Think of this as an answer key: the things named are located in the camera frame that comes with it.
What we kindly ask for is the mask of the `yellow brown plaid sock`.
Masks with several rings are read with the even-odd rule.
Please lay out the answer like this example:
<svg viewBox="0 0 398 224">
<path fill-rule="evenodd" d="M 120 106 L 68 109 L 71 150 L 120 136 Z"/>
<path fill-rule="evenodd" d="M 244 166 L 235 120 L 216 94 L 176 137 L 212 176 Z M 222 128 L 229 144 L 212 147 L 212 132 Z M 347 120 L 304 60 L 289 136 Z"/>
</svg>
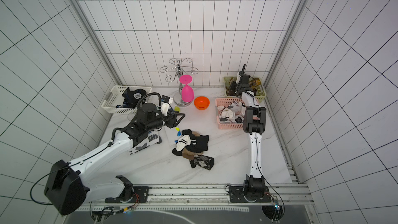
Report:
<svg viewBox="0 0 398 224">
<path fill-rule="evenodd" d="M 257 86 L 261 86 L 261 81 L 259 78 L 252 78 L 249 82 L 250 88 L 256 88 Z"/>
</svg>

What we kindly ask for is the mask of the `black sock white logo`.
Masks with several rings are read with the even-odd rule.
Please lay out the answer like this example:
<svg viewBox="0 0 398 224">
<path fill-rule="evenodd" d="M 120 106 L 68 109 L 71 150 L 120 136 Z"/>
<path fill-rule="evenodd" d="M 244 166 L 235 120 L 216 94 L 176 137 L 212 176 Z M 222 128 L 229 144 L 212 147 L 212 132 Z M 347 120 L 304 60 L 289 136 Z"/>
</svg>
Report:
<svg viewBox="0 0 398 224">
<path fill-rule="evenodd" d="M 136 89 L 131 90 L 130 88 L 126 88 L 123 92 L 122 96 L 124 98 L 122 108 L 135 108 L 147 92 L 144 89 Z"/>
</svg>

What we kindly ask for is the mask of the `white sock grey pattern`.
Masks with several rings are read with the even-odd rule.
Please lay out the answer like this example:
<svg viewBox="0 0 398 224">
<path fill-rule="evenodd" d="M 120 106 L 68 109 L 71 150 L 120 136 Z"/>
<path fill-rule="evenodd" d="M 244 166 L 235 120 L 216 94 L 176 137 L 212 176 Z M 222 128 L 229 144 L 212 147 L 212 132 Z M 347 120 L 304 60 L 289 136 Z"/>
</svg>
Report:
<svg viewBox="0 0 398 224">
<path fill-rule="evenodd" d="M 233 101 L 228 106 L 218 106 L 218 118 L 221 123 L 243 123 L 246 106 L 242 102 Z"/>
</svg>

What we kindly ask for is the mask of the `black white sock pile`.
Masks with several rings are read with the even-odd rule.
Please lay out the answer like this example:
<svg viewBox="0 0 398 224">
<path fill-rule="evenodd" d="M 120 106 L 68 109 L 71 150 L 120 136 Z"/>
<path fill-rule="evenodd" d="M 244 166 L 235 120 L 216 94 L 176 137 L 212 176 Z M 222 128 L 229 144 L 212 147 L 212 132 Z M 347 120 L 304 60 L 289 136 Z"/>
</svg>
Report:
<svg viewBox="0 0 398 224">
<path fill-rule="evenodd" d="M 181 137 L 172 150 L 175 156 L 181 156 L 189 161 L 194 160 L 195 156 L 202 155 L 208 151 L 209 135 L 201 135 L 190 129 L 181 131 Z"/>
</svg>

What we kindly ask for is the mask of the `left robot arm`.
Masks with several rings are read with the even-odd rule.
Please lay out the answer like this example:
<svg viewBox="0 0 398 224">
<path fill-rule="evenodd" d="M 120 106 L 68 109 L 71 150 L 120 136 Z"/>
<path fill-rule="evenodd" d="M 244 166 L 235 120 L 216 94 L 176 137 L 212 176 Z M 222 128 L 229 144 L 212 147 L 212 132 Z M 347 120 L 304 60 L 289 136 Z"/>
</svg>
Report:
<svg viewBox="0 0 398 224">
<path fill-rule="evenodd" d="M 110 141 L 70 162 L 59 160 L 47 175 L 44 194 L 49 202 L 65 216 L 83 204 L 101 200 L 117 199 L 130 202 L 135 196 L 133 184 L 116 171 L 103 183 L 94 179 L 101 168 L 120 155 L 134 155 L 153 144 L 161 143 L 157 134 L 163 127 L 175 128 L 184 119 L 170 105 L 170 98 L 159 93 L 148 93 L 158 97 L 158 104 L 139 100 L 136 114 L 123 128 L 114 128 Z"/>
</svg>

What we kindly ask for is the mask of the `pink plastic basket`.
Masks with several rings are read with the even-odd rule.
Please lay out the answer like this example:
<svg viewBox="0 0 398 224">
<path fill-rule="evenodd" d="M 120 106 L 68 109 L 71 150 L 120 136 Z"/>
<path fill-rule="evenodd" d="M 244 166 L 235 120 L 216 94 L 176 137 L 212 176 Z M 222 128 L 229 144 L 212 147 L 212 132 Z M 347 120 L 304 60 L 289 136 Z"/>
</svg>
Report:
<svg viewBox="0 0 398 224">
<path fill-rule="evenodd" d="M 217 98 L 216 99 L 216 109 L 218 106 L 228 106 L 233 101 L 244 103 L 244 101 L 238 97 Z M 249 113 L 246 114 L 246 111 L 245 111 L 244 117 L 245 116 L 250 117 Z M 243 129 L 244 124 L 249 125 L 249 124 L 255 123 L 257 118 L 254 118 L 254 119 L 249 118 L 248 120 L 244 119 L 243 123 L 221 123 L 218 118 L 218 110 L 217 110 L 217 118 L 216 119 L 217 119 L 217 123 L 218 123 L 218 128 L 226 130 L 226 129 Z"/>
</svg>

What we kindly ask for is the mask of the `white plastic basket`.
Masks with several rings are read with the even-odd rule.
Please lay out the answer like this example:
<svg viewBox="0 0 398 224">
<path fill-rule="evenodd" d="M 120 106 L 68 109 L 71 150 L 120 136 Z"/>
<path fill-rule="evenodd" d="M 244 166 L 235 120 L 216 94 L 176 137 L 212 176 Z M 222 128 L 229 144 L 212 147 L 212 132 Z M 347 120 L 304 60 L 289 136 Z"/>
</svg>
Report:
<svg viewBox="0 0 398 224">
<path fill-rule="evenodd" d="M 136 107 L 129 107 L 128 100 L 131 99 L 131 102 L 136 105 L 141 96 L 151 91 L 151 87 L 145 86 L 113 86 L 110 95 L 103 101 L 101 107 L 110 114 L 134 114 Z"/>
</svg>

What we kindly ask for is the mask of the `white sock yellow blue patches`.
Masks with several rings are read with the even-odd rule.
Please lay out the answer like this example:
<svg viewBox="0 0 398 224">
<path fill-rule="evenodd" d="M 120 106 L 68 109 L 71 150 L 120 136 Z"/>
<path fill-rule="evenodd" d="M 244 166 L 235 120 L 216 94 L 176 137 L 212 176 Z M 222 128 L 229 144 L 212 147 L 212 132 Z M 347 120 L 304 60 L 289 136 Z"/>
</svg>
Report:
<svg viewBox="0 0 398 224">
<path fill-rule="evenodd" d="M 180 124 L 181 120 L 185 117 L 185 115 L 184 115 L 184 113 L 181 112 L 181 109 L 178 106 L 174 107 L 174 112 L 177 114 L 174 131 L 176 133 L 176 137 L 179 139 L 181 137 L 181 131 L 179 128 L 179 124 Z"/>
</svg>

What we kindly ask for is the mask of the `chrome cup holder stand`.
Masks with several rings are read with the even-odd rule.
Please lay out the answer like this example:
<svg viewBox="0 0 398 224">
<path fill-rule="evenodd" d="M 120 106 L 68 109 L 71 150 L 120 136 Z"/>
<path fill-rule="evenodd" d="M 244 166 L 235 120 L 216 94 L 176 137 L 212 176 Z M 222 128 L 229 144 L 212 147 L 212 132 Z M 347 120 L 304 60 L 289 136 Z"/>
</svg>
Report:
<svg viewBox="0 0 398 224">
<path fill-rule="evenodd" d="M 174 95 L 174 102 L 177 106 L 185 107 L 193 102 L 193 100 L 186 102 L 182 99 L 182 90 L 186 84 L 180 81 L 185 75 L 190 74 L 193 76 L 199 73 L 199 70 L 191 65 L 192 61 L 193 59 L 191 57 L 171 58 L 169 60 L 169 64 L 172 66 L 171 68 L 168 68 L 166 65 L 160 68 L 161 73 L 175 73 L 174 76 L 167 74 L 165 80 L 168 83 L 177 82 L 178 84 L 178 91 Z"/>
</svg>

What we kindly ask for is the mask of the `orange plastic bowl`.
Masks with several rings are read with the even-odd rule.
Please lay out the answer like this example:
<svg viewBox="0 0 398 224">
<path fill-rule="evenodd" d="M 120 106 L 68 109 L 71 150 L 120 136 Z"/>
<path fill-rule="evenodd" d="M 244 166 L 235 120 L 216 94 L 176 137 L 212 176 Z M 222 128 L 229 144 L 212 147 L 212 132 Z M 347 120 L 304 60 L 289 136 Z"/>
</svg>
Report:
<svg viewBox="0 0 398 224">
<path fill-rule="evenodd" d="M 210 106 L 210 100 L 205 96 L 198 96 L 194 100 L 194 105 L 198 110 L 204 111 Z"/>
</svg>

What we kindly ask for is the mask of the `pink plastic goblet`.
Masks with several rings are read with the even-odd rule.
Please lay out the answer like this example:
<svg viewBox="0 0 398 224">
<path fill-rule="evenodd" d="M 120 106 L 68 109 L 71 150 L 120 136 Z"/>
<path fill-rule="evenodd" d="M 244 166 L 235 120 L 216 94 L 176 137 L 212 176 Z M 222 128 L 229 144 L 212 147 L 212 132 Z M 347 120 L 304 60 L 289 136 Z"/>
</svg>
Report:
<svg viewBox="0 0 398 224">
<path fill-rule="evenodd" d="M 193 78 L 190 75 L 182 75 L 179 81 L 183 85 L 183 88 L 181 90 L 181 99 L 184 102 L 192 102 L 195 96 L 194 96 L 194 91 L 189 86 L 189 84 L 192 83 Z"/>
</svg>

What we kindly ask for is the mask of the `black grey argyle sock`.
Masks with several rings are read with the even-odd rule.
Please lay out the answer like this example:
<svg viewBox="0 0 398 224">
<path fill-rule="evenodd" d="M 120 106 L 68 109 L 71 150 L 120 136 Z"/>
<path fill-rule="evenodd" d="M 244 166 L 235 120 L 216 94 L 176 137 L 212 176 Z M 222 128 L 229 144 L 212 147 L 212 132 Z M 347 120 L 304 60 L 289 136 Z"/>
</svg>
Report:
<svg viewBox="0 0 398 224">
<path fill-rule="evenodd" d="M 215 164 L 215 160 L 213 157 L 205 155 L 195 155 L 193 160 L 190 161 L 190 164 L 193 169 L 199 166 L 203 169 L 210 171 Z"/>
</svg>

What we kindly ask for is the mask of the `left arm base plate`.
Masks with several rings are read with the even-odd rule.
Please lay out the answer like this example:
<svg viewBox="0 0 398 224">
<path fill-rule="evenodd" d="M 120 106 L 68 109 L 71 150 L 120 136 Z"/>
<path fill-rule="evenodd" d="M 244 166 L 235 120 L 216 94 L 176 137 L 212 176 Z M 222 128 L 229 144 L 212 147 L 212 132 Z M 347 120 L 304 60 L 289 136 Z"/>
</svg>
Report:
<svg viewBox="0 0 398 224">
<path fill-rule="evenodd" d="M 105 203 L 123 203 L 123 204 L 134 204 L 146 203 L 149 195 L 149 187 L 125 187 L 122 193 L 115 198 L 106 198 Z"/>
</svg>

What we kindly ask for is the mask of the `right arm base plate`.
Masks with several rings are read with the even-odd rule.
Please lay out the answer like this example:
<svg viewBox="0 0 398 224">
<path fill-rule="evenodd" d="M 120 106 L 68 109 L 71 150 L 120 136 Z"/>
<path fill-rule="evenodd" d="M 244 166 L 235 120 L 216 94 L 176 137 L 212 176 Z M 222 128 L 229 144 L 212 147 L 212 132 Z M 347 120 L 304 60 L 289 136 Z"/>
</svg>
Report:
<svg viewBox="0 0 398 224">
<path fill-rule="evenodd" d="M 272 198 L 269 195 L 269 189 L 265 187 L 265 193 L 260 195 L 253 192 L 245 192 L 243 186 L 226 186 L 226 192 L 231 203 L 271 203 Z"/>
</svg>

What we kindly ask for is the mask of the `aluminium rail frame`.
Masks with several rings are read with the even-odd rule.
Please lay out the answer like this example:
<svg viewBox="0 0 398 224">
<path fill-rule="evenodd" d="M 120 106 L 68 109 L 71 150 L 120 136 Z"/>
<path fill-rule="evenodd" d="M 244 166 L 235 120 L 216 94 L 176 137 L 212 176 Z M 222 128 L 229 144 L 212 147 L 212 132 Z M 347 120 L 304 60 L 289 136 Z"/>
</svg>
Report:
<svg viewBox="0 0 398 224">
<path fill-rule="evenodd" d="M 228 185 L 150 185 L 146 203 L 105 203 L 105 200 L 96 200 L 83 204 L 76 211 L 88 213 L 95 224 L 102 224 L 112 216 L 132 213 L 175 215 L 182 211 L 249 212 L 251 206 L 258 206 L 272 223 L 277 224 L 291 213 L 288 210 L 290 206 L 302 206 L 311 224 L 320 223 L 315 202 L 306 184 L 267 185 L 271 203 L 231 203 L 226 186 Z"/>
</svg>

